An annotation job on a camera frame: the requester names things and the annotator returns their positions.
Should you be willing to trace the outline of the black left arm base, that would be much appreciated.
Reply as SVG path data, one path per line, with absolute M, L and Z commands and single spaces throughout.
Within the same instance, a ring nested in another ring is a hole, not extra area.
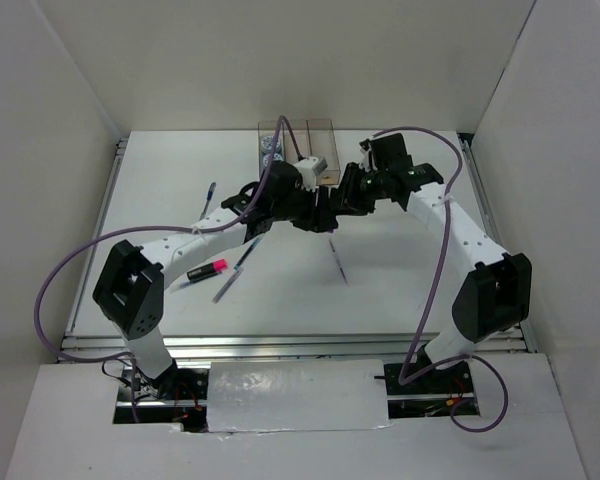
M 184 432 L 207 432 L 209 373 L 209 368 L 182 368 L 174 382 L 156 390 L 139 374 L 132 379 L 131 368 L 125 367 L 116 375 L 113 423 L 172 424 Z

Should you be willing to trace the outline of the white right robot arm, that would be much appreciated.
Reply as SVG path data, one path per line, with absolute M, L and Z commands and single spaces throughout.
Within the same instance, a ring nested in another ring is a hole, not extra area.
M 480 343 L 528 317 L 532 266 L 524 254 L 512 255 L 492 240 L 452 198 L 452 187 L 464 166 L 459 148 L 438 132 L 429 133 L 456 157 L 454 173 L 443 179 L 432 165 L 412 162 L 403 138 L 408 130 L 390 128 L 365 139 L 361 148 L 366 159 L 347 164 L 329 197 L 329 208 L 335 216 L 364 216 L 374 212 L 377 201 L 390 200 L 439 242 L 429 293 L 398 377 L 402 385 L 417 379 L 424 390 L 437 392 L 449 383 L 451 366 L 473 357 Z M 449 324 L 422 344 L 447 262 L 464 280 L 451 306 Z

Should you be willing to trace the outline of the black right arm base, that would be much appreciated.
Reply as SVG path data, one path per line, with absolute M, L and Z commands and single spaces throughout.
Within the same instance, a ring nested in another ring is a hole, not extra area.
M 448 417 L 459 404 L 456 414 L 477 416 L 474 385 L 465 362 L 451 368 L 425 374 L 407 385 L 400 385 L 401 364 L 385 363 L 384 372 L 374 377 L 385 385 L 390 419 Z

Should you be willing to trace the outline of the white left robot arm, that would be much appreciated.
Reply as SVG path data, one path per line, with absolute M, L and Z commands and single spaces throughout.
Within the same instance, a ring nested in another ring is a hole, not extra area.
M 337 229 L 340 190 L 318 185 L 316 178 L 310 159 L 274 162 L 259 180 L 193 226 L 141 245 L 122 240 L 111 248 L 93 299 L 120 332 L 152 397 L 169 397 L 179 377 L 159 329 L 165 290 L 187 271 L 268 232 L 276 222 L 312 233 Z

